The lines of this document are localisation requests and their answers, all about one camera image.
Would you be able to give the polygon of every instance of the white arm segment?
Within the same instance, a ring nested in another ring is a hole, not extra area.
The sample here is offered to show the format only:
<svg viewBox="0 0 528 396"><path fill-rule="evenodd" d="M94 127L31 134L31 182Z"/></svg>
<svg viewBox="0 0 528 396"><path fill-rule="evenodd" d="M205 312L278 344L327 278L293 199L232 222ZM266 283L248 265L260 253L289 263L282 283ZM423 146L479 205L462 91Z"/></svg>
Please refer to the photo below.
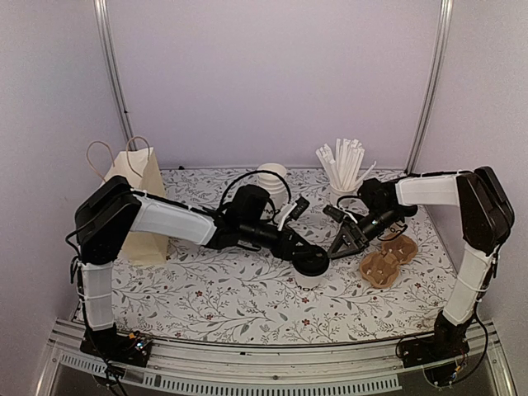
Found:
<svg viewBox="0 0 528 396"><path fill-rule="evenodd" d="M144 196L138 196L137 199L141 202L141 208L130 231L160 233L196 245L207 244L216 231L215 223L207 216ZM94 331L114 325L111 295L113 265L113 262L102 266L80 263L84 290L82 299L88 324Z"/></svg>
<svg viewBox="0 0 528 396"><path fill-rule="evenodd" d="M465 323L473 316L477 296L485 291L482 287L492 262L493 254L486 257L484 252L465 244L464 259L455 288L443 311L445 318L455 326Z"/></svg>
<svg viewBox="0 0 528 396"><path fill-rule="evenodd" d="M136 198L141 208L130 231L160 233L196 245L206 245L216 231L212 218L144 196Z"/></svg>
<svg viewBox="0 0 528 396"><path fill-rule="evenodd" d="M454 205L459 206L458 175L409 177L396 184L400 205Z"/></svg>

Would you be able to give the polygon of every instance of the robotic arm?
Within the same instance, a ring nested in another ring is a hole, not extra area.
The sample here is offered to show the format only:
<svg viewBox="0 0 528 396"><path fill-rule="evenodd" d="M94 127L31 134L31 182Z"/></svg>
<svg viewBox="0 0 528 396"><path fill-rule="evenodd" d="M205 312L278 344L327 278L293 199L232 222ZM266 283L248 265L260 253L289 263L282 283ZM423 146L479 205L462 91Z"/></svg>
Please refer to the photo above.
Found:
<svg viewBox="0 0 528 396"><path fill-rule="evenodd" d="M269 193L258 186L240 187L233 201L218 210L191 208L179 202L134 191L124 177L112 177L75 213L79 249L78 293L87 325L81 351L103 359L145 367L149 339L138 332L117 334L111 307L113 261L129 231L159 233L212 249L252 245L294 265L328 266L327 253L284 225L298 219L309 203L300 197L289 205L279 226L262 220Z"/></svg>
<svg viewBox="0 0 528 396"><path fill-rule="evenodd" d="M417 205L460 207L465 248L455 288L438 314L434 336L402 342L400 354L405 366L413 366L467 352L465 332L496 275L499 249L514 222L512 206L493 170L430 173L383 183L370 179L358 190L358 197L369 209L365 217L331 206L324 210L342 224L328 251L330 258L362 252L392 224L415 215Z"/></svg>

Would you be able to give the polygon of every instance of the floral tablecloth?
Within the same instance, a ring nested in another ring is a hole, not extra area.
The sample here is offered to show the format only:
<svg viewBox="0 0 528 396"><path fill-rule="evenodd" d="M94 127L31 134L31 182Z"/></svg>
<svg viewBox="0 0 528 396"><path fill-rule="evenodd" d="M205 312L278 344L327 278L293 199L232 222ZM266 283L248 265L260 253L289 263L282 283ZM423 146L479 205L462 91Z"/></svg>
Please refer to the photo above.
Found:
<svg viewBox="0 0 528 396"><path fill-rule="evenodd" d="M244 172L173 170L163 171L163 180L169 198L216 207L225 187ZM377 171L374 176L399 175ZM295 169L287 181L294 196L300 193L310 201L292 228L327 248L338 229L322 213L327 177L322 170ZM365 213L360 202L351 207ZM455 271L423 208L408 225L406 235L419 252L401 266L400 277L387 290L372 288L358 271L378 241L362 254L331 262L324 286L304 292L296 287L291 264L265 250L218 252L171 239L166 266L115 262L115 320L121 329L160 337L253 344L363 342L429 331L455 285Z"/></svg>

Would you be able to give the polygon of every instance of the container of straws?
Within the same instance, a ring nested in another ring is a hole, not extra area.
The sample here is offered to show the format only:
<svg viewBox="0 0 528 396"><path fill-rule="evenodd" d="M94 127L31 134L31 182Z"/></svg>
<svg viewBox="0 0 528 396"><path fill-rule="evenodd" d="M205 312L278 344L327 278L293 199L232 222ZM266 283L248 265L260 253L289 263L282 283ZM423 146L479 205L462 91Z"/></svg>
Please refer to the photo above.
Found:
<svg viewBox="0 0 528 396"><path fill-rule="evenodd" d="M318 148L315 153L328 175L330 203L334 206L337 206L337 200L342 196L354 195L354 191L376 165L374 162L360 177L358 176L365 149L357 139L337 139L335 155L328 144Z"/></svg>

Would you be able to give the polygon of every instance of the brown paper bag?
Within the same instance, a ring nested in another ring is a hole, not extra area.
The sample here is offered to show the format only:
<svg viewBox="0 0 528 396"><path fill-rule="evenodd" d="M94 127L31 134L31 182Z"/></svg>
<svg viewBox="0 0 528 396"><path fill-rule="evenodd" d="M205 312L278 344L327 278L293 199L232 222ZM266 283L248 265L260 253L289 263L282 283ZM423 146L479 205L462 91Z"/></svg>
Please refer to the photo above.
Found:
<svg viewBox="0 0 528 396"><path fill-rule="evenodd" d="M138 151L129 151L130 143L135 139L142 139L148 147ZM102 176L90 161L88 154L94 144L105 145L112 157L112 166L105 176ZM108 144L96 140L88 145L86 155L90 167L103 180L103 183L113 176L120 175L126 177L128 183L137 190L146 190L150 194L167 197L156 153L145 138L136 136L130 139L126 144L125 151L119 152L115 158L113 158ZM129 233L119 257L129 260L132 264L165 264L167 262L167 246L168 237L165 235Z"/></svg>

